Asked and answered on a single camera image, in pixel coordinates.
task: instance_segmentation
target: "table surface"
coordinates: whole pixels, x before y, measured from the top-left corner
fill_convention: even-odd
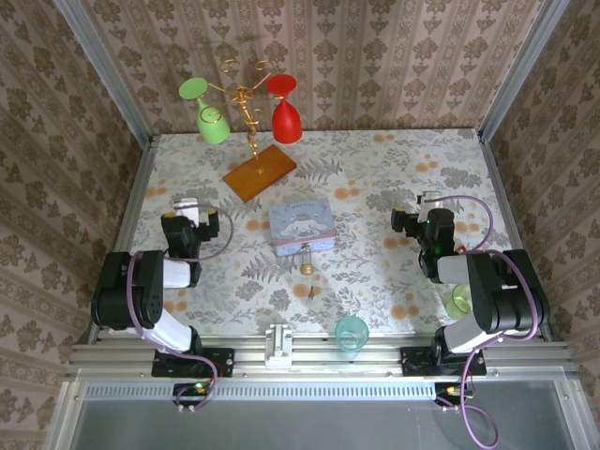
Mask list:
[[[273,143],[272,135],[259,133],[257,142],[264,148]],[[487,247],[510,248],[472,130],[311,131],[280,148],[297,169],[243,203],[221,177],[250,157],[246,134],[232,134],[220,145],[191,134],[160,137],[133,250],[167,247],[160,216],[184,197],[220,206],[234,219],[230,247],[202,264],[199,285],[164,294],[165,308],[201,334],[262,334],[269,323],[333,333],[348,314],[362,318],[371,332],[383,333],[433,332],[452,322],[443,304],[453,286],[425,279],[416,241],[390,227],[391,209],[399,205],[416,212],[416,195],[424,190],[485,201],[494,216]],[[276,204],[320,198],[331,203],[336,246],[313,253],[314,273],[304,276],[299,256],[276,256],[268,211]],[[457,237],[474,247],[487,231],[486,212],[469,201],[444,206],[455,211]],[[220,223],[219,237],[202,244],[202,256],[227,240],[227,219]]]

